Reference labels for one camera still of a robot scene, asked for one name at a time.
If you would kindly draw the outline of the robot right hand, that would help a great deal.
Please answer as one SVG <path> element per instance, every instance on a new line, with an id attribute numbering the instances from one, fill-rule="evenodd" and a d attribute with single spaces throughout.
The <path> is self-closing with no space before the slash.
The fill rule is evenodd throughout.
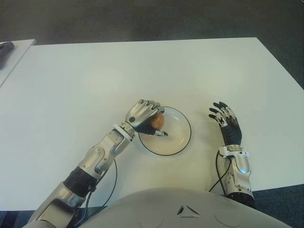
<path id="1" fill-rule="evenodd" d="M 214 119 L 221 130 L 225 145 L 241 145 L 242 132 L 233 110 L 223 102 L 213 103 L 215 108 L 209 108 L 213 114 L 209 117 Z"/>

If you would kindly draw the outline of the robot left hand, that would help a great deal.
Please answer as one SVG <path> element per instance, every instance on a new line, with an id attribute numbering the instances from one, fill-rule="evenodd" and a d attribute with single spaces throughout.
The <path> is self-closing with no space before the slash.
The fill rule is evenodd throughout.
<path id="1" fill-rule="evenodd" d="M 157 114 L 163 114 L 164 107 L 153 100 L 140 99 L 128 111 L 125 117 L 127 122 L 136 132 L 146 135 L 168 136 L 165 131 L 152 126 L 152 120 Z"/>

